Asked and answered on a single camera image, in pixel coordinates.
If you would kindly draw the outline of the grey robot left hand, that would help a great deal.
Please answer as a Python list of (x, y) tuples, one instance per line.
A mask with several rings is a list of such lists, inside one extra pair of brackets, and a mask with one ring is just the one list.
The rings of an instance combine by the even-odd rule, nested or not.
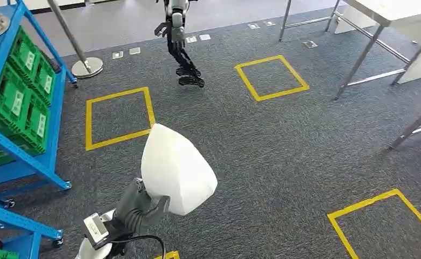
[(169, 196), (161, 196), (153, 206), (143, 180), (135, 178), (117, 203), (114, 218), (130, 233), (140, 233), (168, 213), (170, 201)]

